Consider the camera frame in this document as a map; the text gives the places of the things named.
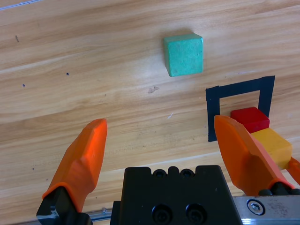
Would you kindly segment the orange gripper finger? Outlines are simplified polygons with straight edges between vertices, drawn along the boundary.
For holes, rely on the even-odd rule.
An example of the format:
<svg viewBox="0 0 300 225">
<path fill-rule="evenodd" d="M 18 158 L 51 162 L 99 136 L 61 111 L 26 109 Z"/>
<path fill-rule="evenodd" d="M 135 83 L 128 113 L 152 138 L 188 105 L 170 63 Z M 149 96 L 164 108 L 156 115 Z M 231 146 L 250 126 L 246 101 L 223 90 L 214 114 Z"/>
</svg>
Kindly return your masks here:
<svg viewBox="0 0 300 225">
<path fill-rule="evenodd" d="M 272 195 L 297 193 L 264 147 L 236 120 L 214 118 L 214 129 L 223 162 L 232 183 L 248 196 L 269 191 Z"/>
<path fill-rule="evenodd" d="M 36 217 L 42 225 L 91 225 L 84 202 L 98 183 L 107 138 L 106 119 L 86 125 L 67 148 L 43 194 Z"/>
<path fill-rule="evenodd" d="M 300 185 L 300 163 L 298 160 L 291 157 L 287 171 L 293 177 L 293 179 Z"/>
</svg>

